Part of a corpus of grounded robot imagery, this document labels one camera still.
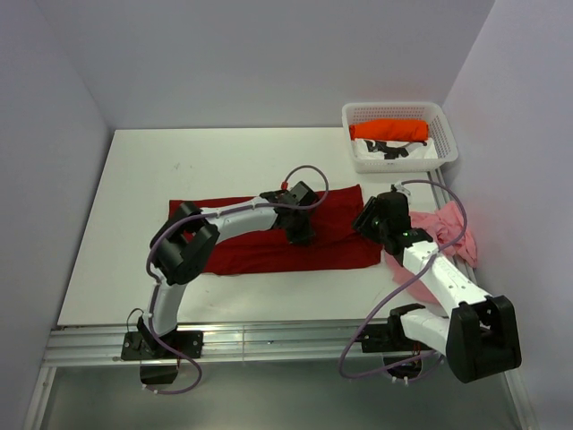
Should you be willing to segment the dark red t shirt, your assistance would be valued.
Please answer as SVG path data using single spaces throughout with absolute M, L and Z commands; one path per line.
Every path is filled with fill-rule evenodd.
M 252 232 L 217 245 L 204 269 L 218 276 L 362 269 L 381 262 L 381 246 L 352 229 L 363 209 L 360 185 L 329 191 L 311 216 L 315 237 L 291 245 L 282 230 Z

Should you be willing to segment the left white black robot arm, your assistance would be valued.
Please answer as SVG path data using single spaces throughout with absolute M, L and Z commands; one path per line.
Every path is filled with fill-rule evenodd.
M 165 357 L 175 345 L 177 314 L 186 286 L 205 272 L 217 245 L 253 232 L 279 229 L 291 245 L 314 238 L 311 215 L 322 203 L 305 182 L 218 208 L 182 203 L 150 243 L 147 272 L 155 280 L 138 322 L 142 347 Z

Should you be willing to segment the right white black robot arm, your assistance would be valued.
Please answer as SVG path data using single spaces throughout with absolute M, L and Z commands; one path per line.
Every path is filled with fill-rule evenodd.
M 391 190 L 369 199 L 353 223 L 403 268 L 421 277 L 445 314 L 420 304 L 390 311 L 385 323 L 367 324 L 358 340 L 365 353 L 406 351 L 415 345 L 447 358 L 453 374 L 470 383 L 522 364 L 513 304 L 465 276 L 429 233 L 413 228 L 406 196 Z

